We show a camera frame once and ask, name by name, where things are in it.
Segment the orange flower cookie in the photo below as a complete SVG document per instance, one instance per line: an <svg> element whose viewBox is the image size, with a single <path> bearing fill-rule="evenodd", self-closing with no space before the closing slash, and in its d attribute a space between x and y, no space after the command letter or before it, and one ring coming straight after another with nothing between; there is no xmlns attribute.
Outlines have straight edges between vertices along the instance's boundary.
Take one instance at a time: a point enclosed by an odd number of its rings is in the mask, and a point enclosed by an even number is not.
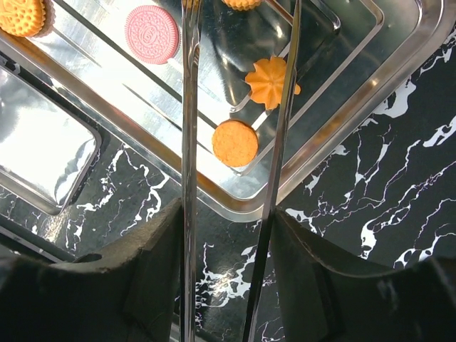
<svg viewBox="0 0 456 342"><path fill-rule="evenodd" d="M286 61L278 56L262 58L254 64L254 71L248 72L245 82L251 89L250 98L263 104L266 110L273 110L281 103Z"/></svg>

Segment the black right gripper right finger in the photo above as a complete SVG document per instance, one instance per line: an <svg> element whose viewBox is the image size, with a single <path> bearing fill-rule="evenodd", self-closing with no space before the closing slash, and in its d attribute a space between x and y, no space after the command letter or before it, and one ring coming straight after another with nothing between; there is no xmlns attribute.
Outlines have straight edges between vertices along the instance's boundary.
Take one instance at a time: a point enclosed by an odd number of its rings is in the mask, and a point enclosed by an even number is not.
<svg viewBox="0 0 456 342"><path fill-rule="evenodd" d="M455 260L394 270L276 213L272 257L288 341L453 341Z"/></svg>

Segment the pink sandwich cookie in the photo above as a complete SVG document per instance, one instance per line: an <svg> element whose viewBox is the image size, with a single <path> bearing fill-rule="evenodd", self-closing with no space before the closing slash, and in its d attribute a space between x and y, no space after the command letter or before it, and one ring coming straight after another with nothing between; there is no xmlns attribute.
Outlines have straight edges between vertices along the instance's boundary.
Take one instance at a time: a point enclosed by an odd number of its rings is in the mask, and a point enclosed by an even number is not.
<svg viewBox="0 0 456 342"><path fill-rule="evenodd" d="M135 57L153 65L167 63L178 49L179 29L173 17L156 5L134 8L125 20L126 43Z"/></svg>

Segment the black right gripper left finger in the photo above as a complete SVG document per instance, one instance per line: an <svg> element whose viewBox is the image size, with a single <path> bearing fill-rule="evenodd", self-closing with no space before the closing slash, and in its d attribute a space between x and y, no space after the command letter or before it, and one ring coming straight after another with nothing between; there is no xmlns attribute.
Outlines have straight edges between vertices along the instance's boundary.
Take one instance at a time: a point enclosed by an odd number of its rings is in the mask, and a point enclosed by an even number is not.
<svg viewBox="0 0 456 342"><path fill-rule="evenodd" d="M3 341L168 341L182 205L71 263L1 259Z"/></svg>

